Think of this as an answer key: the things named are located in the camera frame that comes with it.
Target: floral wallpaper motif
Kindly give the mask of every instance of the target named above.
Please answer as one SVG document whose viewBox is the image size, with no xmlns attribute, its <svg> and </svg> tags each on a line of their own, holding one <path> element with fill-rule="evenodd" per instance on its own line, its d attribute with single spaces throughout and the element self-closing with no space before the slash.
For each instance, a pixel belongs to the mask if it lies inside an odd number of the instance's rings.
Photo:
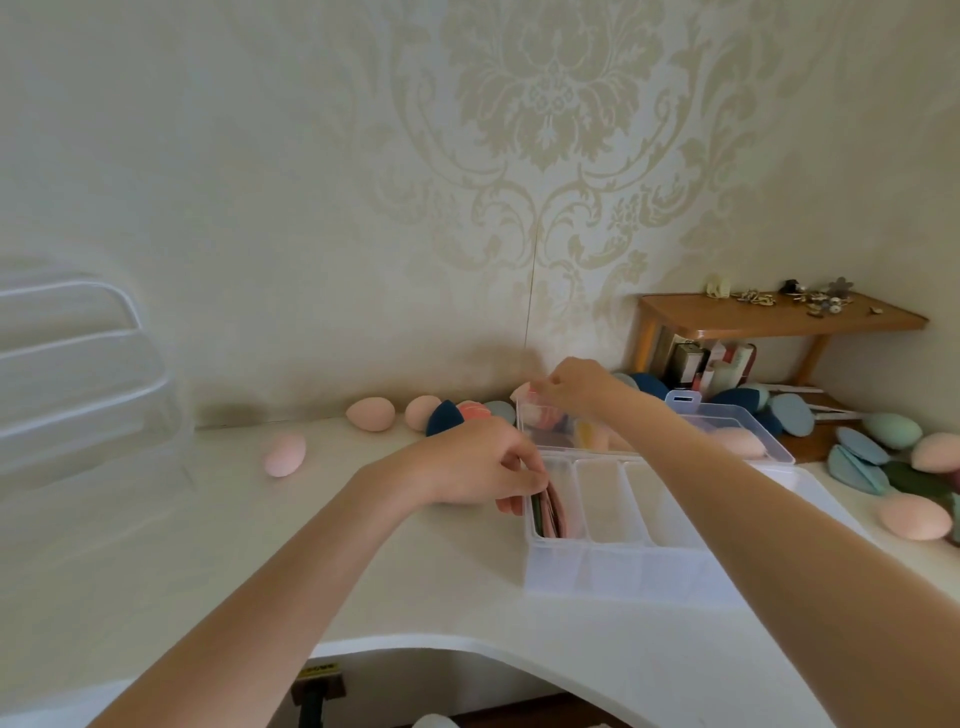
<svg viewBox="0 0 960 728">
<path fill-rule="evenodd" d="M 0 11 L 3 246 L 119 268 L 213 423 L 237 402 L 275 419 L 502 393 L 538 357 L 621 364 L 637 293 L 855 275 L 870 244 L 828 175 L 837 94 L 880 104 L 844 69 L 862 29 L 908 12 L 88 6 Z"/>
</svg>

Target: person's left hand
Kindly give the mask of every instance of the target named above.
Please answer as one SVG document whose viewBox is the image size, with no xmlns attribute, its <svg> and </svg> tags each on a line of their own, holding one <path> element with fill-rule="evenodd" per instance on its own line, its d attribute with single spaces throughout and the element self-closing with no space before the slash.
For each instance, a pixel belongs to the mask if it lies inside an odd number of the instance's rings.
<svg viewBox="0 0 960 728">
<path fill-rule="evenodd" d="M 399 474 L 420 503 L 496 500 L 501 512 L 517 515 L 523 513 L 523 497 L 543 491 L 548 480 L 537 447 L 499 417 L 469 420 L 376 465 Z"/>
</svg>

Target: shelf leg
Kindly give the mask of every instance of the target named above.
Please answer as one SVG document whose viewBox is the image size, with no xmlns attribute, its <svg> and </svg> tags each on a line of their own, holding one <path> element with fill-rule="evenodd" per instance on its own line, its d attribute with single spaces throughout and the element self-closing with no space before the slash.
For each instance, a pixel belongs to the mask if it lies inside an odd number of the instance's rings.
<svg viewBox="0 0 960 728">
<path fill-rule="evenodd" d="M 636 350 L 634 353 L 634 371 L 646 372 L 650 365 L 650 354 L 653 353 L 654 344 L 657 341 L 657 331 L 660 329 L 660 321 L 649 311 L 640 313 L 640 332 L 636 338 Z"/>
<path fill-rule="evenodd" d="M 813 343 L 810 344 L 804 360 L 800 363 L 800 369 L 797 370 L 796 376 L 793 377 L 794 384 L 803 387 L 810 383 L 810 379 L 813 377 L 813 370 L 817 368 L 820 357 L 824 355 L 824 351 L 827 350 L 827 344 L 829 343 L 830 337 L 825 333 L 813 337 Z"/>
</svg>

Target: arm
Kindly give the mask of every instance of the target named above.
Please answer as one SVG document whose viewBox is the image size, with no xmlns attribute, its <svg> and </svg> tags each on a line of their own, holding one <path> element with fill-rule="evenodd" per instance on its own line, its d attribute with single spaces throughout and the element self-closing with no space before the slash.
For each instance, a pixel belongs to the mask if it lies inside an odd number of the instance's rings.
<svg viewBox="0 0 960 728">
<path fill-rule="evenodd" d="M 91 728 L 263 728 L 407 516 L 432 502 L 532 495 L 546 483 L 537 449 L 500 418 L 465 423 L 362 468 Z"/>
<path fill-rule="evenodd" d="M 960 721 L 960 608 L 593 361 L 535 384 L 642 455 L 737 589 L 843 728 Z"/>
</svg>

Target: wooden shelf top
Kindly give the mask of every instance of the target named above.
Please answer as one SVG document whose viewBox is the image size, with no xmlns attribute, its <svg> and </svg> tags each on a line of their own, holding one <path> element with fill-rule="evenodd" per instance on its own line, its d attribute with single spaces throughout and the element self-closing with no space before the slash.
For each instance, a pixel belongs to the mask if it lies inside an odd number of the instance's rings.
<svg viewBox="0 0 960 728">
<path fill-rule="evenodd" d="M 747 339 L 766 336 L 816 336 L 869 331 L 914 331 L 926 318 L 859 293 L 843 313 L 822 319 L 807 315 L 805 303 L 780 294 L 775 306 L 717 301 L 699 293 L 654 294 L 640 297 L 641 315 L 653 315 L 686 339 Z M 873 314 L 871 306 L 882 308 Z"/>
</svg>

